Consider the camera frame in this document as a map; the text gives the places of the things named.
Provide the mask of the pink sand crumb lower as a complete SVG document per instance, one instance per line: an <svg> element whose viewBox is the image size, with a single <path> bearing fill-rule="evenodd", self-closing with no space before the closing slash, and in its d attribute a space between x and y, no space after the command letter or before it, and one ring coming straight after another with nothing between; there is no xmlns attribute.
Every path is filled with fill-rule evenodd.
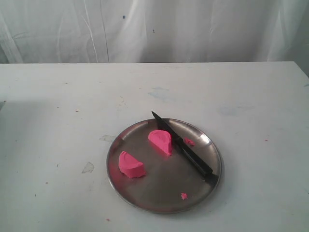
<svg viewBox="0 0 309 232"><path fill-rule="evenodd" d="M187 194L186 193L181 193L181 198L182 198L182 200L186 200L186 199L188 199L188 196L187 196Z"/></svg>

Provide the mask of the black knife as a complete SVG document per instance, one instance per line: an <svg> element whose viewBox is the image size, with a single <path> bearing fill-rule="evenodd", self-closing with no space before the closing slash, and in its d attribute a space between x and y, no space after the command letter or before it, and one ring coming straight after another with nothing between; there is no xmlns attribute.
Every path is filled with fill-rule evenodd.
<svg viewBox="0 0 309 232"><path fill-rule="evenodd" d="M217 185L219 177L213 174L213 169L184 142L183 138L179 136L164 119L162 119L154 111L152 111L152 114L158 125L171 135L172 142L180 149L185 158L201 174L204 182L213 187Z"/></svg>

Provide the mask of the pink sand crumb upper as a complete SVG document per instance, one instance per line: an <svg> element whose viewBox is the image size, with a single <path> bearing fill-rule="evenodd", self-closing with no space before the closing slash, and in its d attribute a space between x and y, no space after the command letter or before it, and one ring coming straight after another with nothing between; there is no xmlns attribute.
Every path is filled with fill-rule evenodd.
<svg viewBox="0 0 309 232"><path fill-rule="evenodd" d="M195 146L195 142L189 138L184 138L184 142L189 146Z"/></svg>

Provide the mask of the pink clay half piece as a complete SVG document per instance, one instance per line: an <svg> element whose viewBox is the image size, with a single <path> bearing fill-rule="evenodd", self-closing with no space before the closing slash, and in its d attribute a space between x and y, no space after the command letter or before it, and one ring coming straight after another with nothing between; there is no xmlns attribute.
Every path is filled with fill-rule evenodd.
<svg viewBox="0 0 309 232"><path fill-rule="evenodd" d="M153 130L148 135L148 140L166 156L172 154L171 135L165 130Z"/></svg>

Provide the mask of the pink sand crumb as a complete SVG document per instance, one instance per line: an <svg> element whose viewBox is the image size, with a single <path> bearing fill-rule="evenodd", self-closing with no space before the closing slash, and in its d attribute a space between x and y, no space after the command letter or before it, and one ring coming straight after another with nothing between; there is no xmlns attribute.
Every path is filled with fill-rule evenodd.
<svg viewBox="0 0 309 232"><path fill-rule="evenodd" d="M189 146L195 146L195 142L189 138L184 138L184 142Z"/></svg>
<svg viewBox="0 0 309 232"><path fill-rule="evenodd" d="M181 193L181 198L182 198L182 200L186 200L186 199L188 199L188 196L187 196L187 194L186 193Z"/></svg>

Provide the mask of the white plastic backdrop curtain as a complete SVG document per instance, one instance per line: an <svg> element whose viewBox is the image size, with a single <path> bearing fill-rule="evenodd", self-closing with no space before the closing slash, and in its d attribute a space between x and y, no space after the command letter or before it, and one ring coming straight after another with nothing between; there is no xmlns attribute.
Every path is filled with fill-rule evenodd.
<svg viewBox="0 0 309 232"><path fill-rule="evenodd" d="M3 0L1 63L305 60L306 0Z"/></svg>

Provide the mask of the round stainless steel plate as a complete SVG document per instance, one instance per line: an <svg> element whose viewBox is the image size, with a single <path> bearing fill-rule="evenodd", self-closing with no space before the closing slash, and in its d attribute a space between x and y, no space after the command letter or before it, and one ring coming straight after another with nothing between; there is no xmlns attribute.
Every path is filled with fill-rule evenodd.
<svg viewBox="0 0 309 232"><path fill-rule="evenodd" d="M204 182L201 174L174 147L167 157L148 141L148 134L157 129L155 119L135 123L113 141L107 155L107 174L114 190L129 204L152 213L172 214L188 210L208 199L220 183L222 157L211 139L199 128L176 119L166 121L182 137L195 142L191 149L219 177L214 187ZM126 151L144 164L146 175L128 178L118 168L119 155ZM182 200L181 193L188 199Z"/></svg>

